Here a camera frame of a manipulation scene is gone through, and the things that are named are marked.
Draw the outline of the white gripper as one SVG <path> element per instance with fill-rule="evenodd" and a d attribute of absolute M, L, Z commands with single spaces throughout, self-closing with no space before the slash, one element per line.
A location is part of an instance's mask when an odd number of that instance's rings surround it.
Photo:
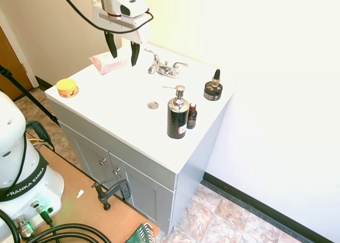
<path fill-rule="evenodd" d="M 135 66 L 137 63 L 140 52 L 140 44 L 146 43 L 151 39 L 151 31 L 148 23 L 138 30 L 136 30 L 136 28 L 150 19 L 151 17 L 147 13 L 135 18 L 121 16 L 121 18 L 118 19 L 113 16 L 109 16 L 108 13 L 101 8 L 101 6 L 93 6 L 93 21 L 97 26 L 115 32 L 130 31 L 129 33 L 121 34 L 121 36 L 131 41 L 131 66 Z M 105 31 L 104 36 L 112 57 L 117 58 L 117 48 L 114 41 L 114 35 Z"/>

